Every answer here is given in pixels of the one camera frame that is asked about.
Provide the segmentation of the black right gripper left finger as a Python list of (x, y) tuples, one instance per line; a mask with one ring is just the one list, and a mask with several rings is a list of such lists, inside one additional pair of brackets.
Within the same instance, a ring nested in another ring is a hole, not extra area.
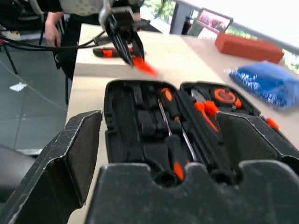
[(0, 221), (65, 224), (83, 207), (93, 179), (101, 111), (80, 113), (33, 158), (0, 148)]

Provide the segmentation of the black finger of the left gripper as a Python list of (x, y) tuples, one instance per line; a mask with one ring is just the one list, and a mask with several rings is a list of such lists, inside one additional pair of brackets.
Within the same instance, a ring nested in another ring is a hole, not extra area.
[(133, 67), (133, 61), (131, 58), (131, 53), (128, 49), (128, 43), (131, 42), (132, 31), (133, 30), (131, 27), (122, 29), (114, 25), (110, 26), (109, 29), (109, 36), (112, 39), (114, 47), (124, 62), (131, 67)]
[(130, 30), (130, 42), (132, 43), (133, 50), (133, 54), (131, 54), (130, 56), (138, 56), (144, 60), (145, 54), (143, 43), (136, 30)]

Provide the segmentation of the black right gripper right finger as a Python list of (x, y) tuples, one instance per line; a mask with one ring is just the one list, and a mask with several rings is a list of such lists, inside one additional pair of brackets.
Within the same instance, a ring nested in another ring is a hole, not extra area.
[(298, 149), (264, 117), (218, 112), (216, 119), (233, 169), (243, 161), (276, 160), (299, 173)]

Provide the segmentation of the person's bare hand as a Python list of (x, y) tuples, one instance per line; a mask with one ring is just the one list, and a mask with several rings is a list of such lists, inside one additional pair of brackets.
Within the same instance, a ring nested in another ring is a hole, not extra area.
[(45, 38), (51, 46), (60, 46), (60, 34), (56, 25), (63, 15), (63, 12), (48, 12), (45, 22)]

